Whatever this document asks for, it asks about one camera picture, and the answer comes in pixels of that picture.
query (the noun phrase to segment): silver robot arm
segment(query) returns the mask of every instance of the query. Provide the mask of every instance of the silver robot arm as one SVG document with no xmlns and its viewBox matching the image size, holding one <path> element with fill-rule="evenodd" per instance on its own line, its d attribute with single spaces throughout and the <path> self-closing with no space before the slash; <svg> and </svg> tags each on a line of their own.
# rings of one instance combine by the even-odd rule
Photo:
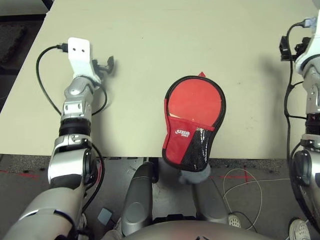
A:
<svg viewBox="0 0 320 240">
<path fill-rule="evenodd" d="M 74 75 L 64 92 L 59 137 L 48 167 L 50 189 L 31 202 L 5 240 L 75 239 L 86 188 L 97 180 L 91 106 L 101 79 L 94 70 L 89 41 L 70 38 L 68 58 Z"/>
<path fill-rule="evenodd" d="M 291 55 L 288 38 L 294 26 L 311 28 L 312 37 L 303 38 L 295 47 L 297 54 Z M 288 157 L 291 185 L 304 214 L 320 233 L 320 11 L 318 17 L 293 25 L 282 37 L 280 51 L 282 61 L 295 61 L 295 70 L 302 75 L 307 92 L 305 134 L 300 140 L 303 150 L 294 154 L 297 145 Z M 290 93 L 294 86 L 288 88 Z"/>
</svg>

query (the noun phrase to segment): cable connector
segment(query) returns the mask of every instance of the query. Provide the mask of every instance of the cable connector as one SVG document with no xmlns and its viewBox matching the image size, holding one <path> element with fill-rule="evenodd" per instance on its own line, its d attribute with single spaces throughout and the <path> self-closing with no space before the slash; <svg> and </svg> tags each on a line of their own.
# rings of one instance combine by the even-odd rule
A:
<svg viewBox="0 0 320 240">
<path fill-rule="evenodd" d="M 68 52 L 68 43 L 62 43 L 61 45 L 58 45 L 58 49 L 61 49 L 62 52 L 67 53 Z"/>
<path fill-rule="evenodd" d="M 303 28 L 312 28 L 316 29 L 317 27 L 317 18 L 316 17 L 308 17 L 303 20 Z"/>
</svg>

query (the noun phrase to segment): sneaker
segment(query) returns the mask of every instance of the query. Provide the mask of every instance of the sneaker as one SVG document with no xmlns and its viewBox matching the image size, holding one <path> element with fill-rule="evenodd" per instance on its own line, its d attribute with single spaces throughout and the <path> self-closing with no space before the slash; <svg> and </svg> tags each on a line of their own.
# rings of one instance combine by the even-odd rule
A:
<svg viewBox="0 0 320 240">
<path fill-rule="evenodd" d="M 229 214 L 229 225 L 236 227 L 236 228 L 241 228 L 241 224 L 240 224 L 240 219 L 234 215 L 234 214 Z"/>
<path fill-rule="evenodd" d="M 301 219 L 294 220 L 289 227 L 290 240 L 311 240 L 307 224 Z"/>
</svg>

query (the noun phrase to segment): black cable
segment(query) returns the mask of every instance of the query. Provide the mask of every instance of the black cable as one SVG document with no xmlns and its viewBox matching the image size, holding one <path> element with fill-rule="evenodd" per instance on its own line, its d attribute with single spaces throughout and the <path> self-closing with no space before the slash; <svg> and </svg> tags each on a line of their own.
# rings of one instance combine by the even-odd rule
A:
<svg viewBox="0 0 320 240">
<path fill-rule="evenodd" d="M 307 120 L 307 118 L 305 116 L 294 116 L 294 115 L 289 115 L 289 118 L 292 119 L 303 119 L 303 120 Z"/>
<path fill-rule="evenodd" d="M 252 228 L 254 229 L 254 231 L 256 232 L 256 233 L 258 233 L 257 232 L 257 229 L 256 229 L 256 227 L 254 226 L 254 224 L 252 223 L 252 221 L 247 217 L 247 215 L 245 215 L 243 212 L 241 212 L 241 211 L 233 211 L 233 212 L 231 212 L 230 214 L 241 214 L 241 215 L 243 215 L 247 220 L 248 220 L 248 222 L 251 224 L 249 227 L 247 227 L 246 229 L 249 229 L 249 228 L 251 228 L 251 226 L 252 226 Z"/>
<path fill-rule="evenodd" d="M 292 160 L 294 158 L 294 154 L 295 152 L 297 151 L 297 149 L 300 147 L 300 142 L 294 147 L 294 149 L 292 150 L 291 154 L 290 154 L 290 159 L 289 160 Z"/>
<path fill-rule="evenodd" d="M 61 49 L 63 50 L 64 52 L 66 51 L 66 43 L 63 43 L 62 45 L 55 45 L 55 46 L 50 46 L 48 48 L 46 48 L 45 50 L 43 50 L 40 55 L 38 56 L 37 60 L 36 60 L 36 64 L 35 64 L 35 72 L 36 72 L 36 78 L 38 80 L 38 83 L 40 85 L 40 88 L 43 92 L 43 94 L 45 95 L 46 99 L 49 101 L 49 103 L 51 104 L 51 106 L 54 108 L 54 110 L 61 116 L 61 112 L 59 110 L 59 108 L 54 104 L 54 102 L 51 100 L 51 98 L 49 97 L 42 81 L 41 81 L 41 78 L 40 78 L 40 73 L 39 73 L 39 63 L 40 63 L 40 60 L 41 58 L 50 50 L 52 49 Z M 94 86 L 99 86 L 102 91 L 103 91 L 103 94 L 104 94 L 104 103 L 103 105 L 97 110 L 95 111 L 94 113 L 92 113 L 92 116 L 100 113 L 104 108 L 105 106 L 107 105 L 107 102 L 108 102 L 108 95 L 107 95 L 107 91 L 106 89 L 98 82 L 95 82 L 93 80 L 91 80 L 92 84 Z"/>
<path fill-rule="evenodd" d="M 286 44 L 287 44 L 287 48 L 288 48 L 288 54 L 289 54 L 289 60 L 290 60 L 290 76 L 289 76 L 289 82 L 288 85 L 286 87 L 286 92 L 285 92 L 285 96 L 284 96 L 284 115 L 285 115 L 285 119 L 286 119 L 286 123 L 287 123 L 287 135 L 286 135 L 286 160 L 287 162 L 289 162 L 289 158 L 290 158 L 290 137 L 291 137 L 291 124 L 290 124 L 290 114 L 288 112 L 288 98 L 289 95 L 292 91 L 292 89 L 295 88 L 296 85 L 292 85 L 292 76 L 293 76 L 293 57 L 291 54 L 291 49 L 290 49 L 290 41 L 289 41 L 289 36 L 290 36 L 290 32 L 293 28 L 295 27 L 303 27 L 304 26 L 304 22 L 297 22 L 295 24 L 293 24 L 287 31 L 286 33 Z"/>
<path fill-rule="evenodd" d="M 99 192 L 100 190 L 100 187 L 104 181 L 104 176 L 105 176 L 105 162 L 104 162 L 104 158 L 102 157 L 102 154 L 101 152 L 99 151 L 99 149 L 92 143 L 92 147 L 94 148 L 94 150 L 96 151 L 96 153 L 98 154 L 99 156 L 99 159 L 100 159 L 100 163 L 102 165 L 102 170 L 101 170 L 101 174 L 100 174 L 100 179 L 99 179 L 99 182 L 93 192 L 93 194 L 91 195 L 91 197 L 89 198 L 89 200 L 85 203 L 85 205 L 82 207 L 82 212 L 84 212 L 88 206 L 91 204 L 91 202 L 94 200 L 95 196 L 97 195 L 97 193 Z"/>
<path fill-rule="evenodd" d="M 50 46 L 48 48 L 46 48 L 45 50 L 43 50 L 40 55 L 38 56 L 37 60 L 36 60 L 36 64 L 35 64 L 35 72 L 36 72 L 36 78 L 38 79 L 38 83 L 40 85 L 40 88 L 43 92 L 43 94 L 45 95 L 46 99 L 49 101 L 49 103 L 51 104 L 51 106 L 54 108 L 54 110 L 59 113 L 59 115 L 61 116 L 61 112 L 59 111 L 58 107 L 54 104 L 54 102 L 51 100 L 51 98 L 49 97 L 44 85 L 42 84 L 41 78 L 40 78 L 40 74 L 39 74 L 39 63 L 41 58 L 51 49 L 58 49 L 60 47 L 60 45 L 55 45 L 55 46 Z"/>
<path fill-rule="evenodd" d="M 103 94 L 104 94 L 104 103 L 97 111 L 92 113 L 92 116 L 100 113 L 105 108 L 105 106 L 107 105 L 107 102 L 108 102 L 108 95 L 107 95 L 106 89 L 100 83 L 95 82 L 94 84 L 99 86 L 102 89 Z"/>
<path fill-rule="evenodd" d="M 299 85 L 299 84 L 302 84 L 303 82 L 304 82 L 304 81 L 297 82 L 297 83 L 293 84 L 293 86 L 295 87 L 295 86 L 297 86 L 297 85 Z"/>
</svg>

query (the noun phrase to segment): beige table surface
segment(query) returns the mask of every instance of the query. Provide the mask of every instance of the beige table surface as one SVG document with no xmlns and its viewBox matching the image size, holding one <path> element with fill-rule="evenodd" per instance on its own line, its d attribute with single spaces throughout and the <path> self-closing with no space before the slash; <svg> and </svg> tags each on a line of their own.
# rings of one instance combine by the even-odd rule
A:
<svg viewBox="0 0 320 240">
<path fill-rule="evenodd" d="M 78 37 L 92 43 L 101 64 L 116 59 L 115 75 L 105 83 L 108 108 L 92 120 L 92 139 L 104 156 L 160 157 L 165 94 L 180 77 L 202 71 L 227 102 L 210 156 L 285 158 L 289 63 L 280 62 L 279 41 L 289 26 L 316 14 L 311 0 L 55 0 L 0 114 L 0 153 L 51 154 L 60 116 L 37 83 L 36 59 Z M 310 33 L 294 29 L 291 45 Z M 68 56 L 50 51 L 40 75 L 62 106 L 73 76 Z M 292 114 L 304 114 L 302 86 L 289 101 Z M 304 124 L 292 121 L 292 146 Z"/>
</svg>

